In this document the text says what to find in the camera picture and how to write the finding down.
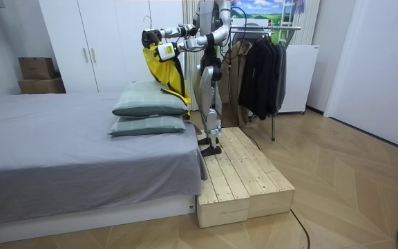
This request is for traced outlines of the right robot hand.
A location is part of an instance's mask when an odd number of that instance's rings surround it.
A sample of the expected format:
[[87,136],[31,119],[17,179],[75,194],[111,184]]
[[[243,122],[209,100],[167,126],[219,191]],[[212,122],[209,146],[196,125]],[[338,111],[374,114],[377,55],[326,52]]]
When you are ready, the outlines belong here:
[[158,45],[160,40],[162,39],[162,35],[159,30],[143,30],[142,31],[142,45],[145,48],[150,48],[151,45]]

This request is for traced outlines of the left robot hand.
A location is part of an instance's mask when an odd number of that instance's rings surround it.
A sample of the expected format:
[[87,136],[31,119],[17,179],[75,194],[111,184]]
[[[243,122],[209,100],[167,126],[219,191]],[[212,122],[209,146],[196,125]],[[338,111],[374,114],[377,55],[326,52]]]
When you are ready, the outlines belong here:
[[159,44],[155,50],[155,56],[159,57],[160,62],[165,62],[176,58],[179,51],[176,43]]

